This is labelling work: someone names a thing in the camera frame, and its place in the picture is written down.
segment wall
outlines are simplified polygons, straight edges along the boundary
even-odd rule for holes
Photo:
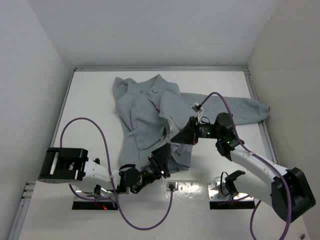
[[[28,0],[68,66],[245,66],[280,0]]]
[[[320,239],[319,9],[319,0],[284,0],[248,62],[259,99],[270,105],[280,162],[302,169],[318,200],[304,215],[311,239]]]
[[[0,3],[0,240],[50,145],[70,72],[26,0]]]

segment white wall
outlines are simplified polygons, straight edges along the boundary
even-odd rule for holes
[[[306,174],[316,206],[304,215],[320,239],[320,1],[284,0],[248,62],[282,164]]]
[[[28,0],[68,66],[245,66],[280,0]]]
[[[39,174],[70,72],[26,0],[0,3],[0,240]]]

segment gray shirt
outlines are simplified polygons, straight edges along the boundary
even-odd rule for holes
[[[121,165],[136,164],[140,170],[148,164],[151,152],[170,142],[196,113],[193,103],[201,103],[205,95],[180,93],[176,83],[164,80],[160,74],[137,83],[131,78],[116,77],[113,85],[115,107],[124,133]],[[269,106],[257,100],[226,97],[236,125],[254,124],[269,116]],[[212,96],[203,106],[205,117],[212,123],[217,115],[227,112],[223,102]],[[192,146],[171,142],[168,168],[171,173],[190,166]]]

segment gray garment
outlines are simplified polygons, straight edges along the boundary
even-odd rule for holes
[[[121,165],[136,164],[140,170],[148,164],[151,152],[174,137],[196,113],[193,103],[201,103],[206,95],[180,93],[176,83],[167,82],[160,74],[145,82],[116,77],[113,85],[115,107],[124,133]],[[257,100],[226,97],[236,125],[254,124],[269,116],[269,106]],[[204,104],[204,117],[212,123],[217,115],[227,112],[223,102],[212,96]],[[171,173],[190,166],[192,146],[171,143],[168,167]]]

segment white table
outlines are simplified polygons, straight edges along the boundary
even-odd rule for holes
[[[63,127],[77,117],[94,120],[104,131],[112,169],[120,167],[123,132],[115,109],[112,86],[115,77],[146,81],[161,74],[177,83],[181,92],[209,94],[220,92],[229,97],[250,98],[243,71],[76,71],[57,128],[54,146],[59,146]],[[258,124],[239,126],[240,137],[261,155],[266,155]],[[72,210],[74,196],[67,184],[38,182],[25,218],[20,240],[233,240],[251,239],[249,220],[252,210],[210,210],[206,181],[222,171],[243,170],[217,152],[215,142],[200,139],[192,150],[189,171],[174,173],[179,191],[174,193],[171,212],[165,222],[150,231],[128,226],[118,211]],[[84,148],[91,158],[100,158],[107,166],[101,136],[86,121],[77,121],[67,129],[64,147]],[[120,203],[127,218],[139,227],[156,224],[167,210],[169,193],[157,181],[139,194],[122,195]],[[266,204],[257,210],[253,224],[258,239],[278,239],[285,223]],[[306,232],[302,218],[290,227],[287,239],[299,239]]]

